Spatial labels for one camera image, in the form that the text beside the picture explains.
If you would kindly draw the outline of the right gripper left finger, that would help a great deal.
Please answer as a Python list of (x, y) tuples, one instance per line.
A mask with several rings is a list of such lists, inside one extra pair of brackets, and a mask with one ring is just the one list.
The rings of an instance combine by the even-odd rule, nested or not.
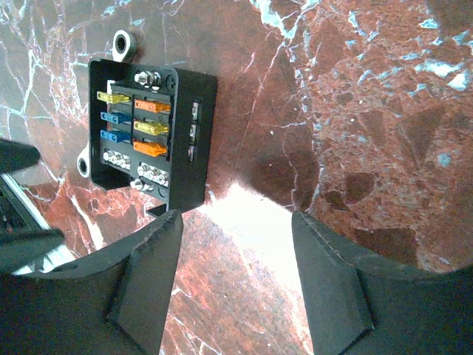
[(147, 226), (50, 272), (1, 276), (3, 354), (158, 354), (183, 219)]

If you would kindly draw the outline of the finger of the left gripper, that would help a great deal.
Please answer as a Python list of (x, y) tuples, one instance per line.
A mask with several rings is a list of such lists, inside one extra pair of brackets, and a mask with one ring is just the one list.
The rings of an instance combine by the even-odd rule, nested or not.
[(59, 229), (33, 229), (1, 233), (1, 273), (12, 273), (63, 243)]
[(11, 173), (36, 165), (40, 159), (40, 152), (31, 145), (1, 139), (1, 173)]

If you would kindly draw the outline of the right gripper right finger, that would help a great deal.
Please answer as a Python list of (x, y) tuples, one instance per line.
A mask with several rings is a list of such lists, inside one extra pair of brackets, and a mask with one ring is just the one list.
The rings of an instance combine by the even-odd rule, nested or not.
[(470, 354), (472, 267), (445, 274), (391, 260), (292, 215), (315, 354)]

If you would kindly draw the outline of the blue blade fuse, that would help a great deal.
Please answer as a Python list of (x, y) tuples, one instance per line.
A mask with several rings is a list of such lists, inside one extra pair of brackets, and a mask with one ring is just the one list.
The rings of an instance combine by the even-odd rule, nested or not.
[(123, 124), (132, 120), (129, 115), (124, 114), (122, 112), (101, 112), (100, 117), (101, 120), (113, 124)]
[(100, 132), (101, 138), (111, 141), (113, 143), (129, 143), (131, 141), (131, 135), (128, 132), (120, 130), (104, 130)]

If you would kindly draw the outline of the orange blade fuse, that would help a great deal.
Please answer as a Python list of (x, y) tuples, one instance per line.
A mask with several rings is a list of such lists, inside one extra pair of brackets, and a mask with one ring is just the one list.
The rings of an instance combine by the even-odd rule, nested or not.
[(157, 157), (159, 155), (167, 154), (167, 147), (156, 142), (141, 142), (134, 141), (133, 148), (136, 152), (140, 152), (144, 155)]

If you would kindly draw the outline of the black fuse box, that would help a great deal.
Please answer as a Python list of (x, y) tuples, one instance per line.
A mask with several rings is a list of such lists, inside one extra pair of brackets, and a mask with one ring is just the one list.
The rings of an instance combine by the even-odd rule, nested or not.
[(217, 78), (136, 64), (137, 50), (136, 37), (118, 30), (112, 58), (90, 60), (89, 140), (77, 168), (105, 190), (158, 199), (152, 216), (187, 212), (205, 199)]

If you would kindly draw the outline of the yellow blade fuse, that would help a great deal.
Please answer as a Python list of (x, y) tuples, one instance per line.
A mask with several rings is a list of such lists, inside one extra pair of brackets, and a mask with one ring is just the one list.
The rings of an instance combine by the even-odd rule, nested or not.
[(122, 93), (107, 93), (97, 91), (97, 99), (107, 104), (129, 103), (132, 99)]

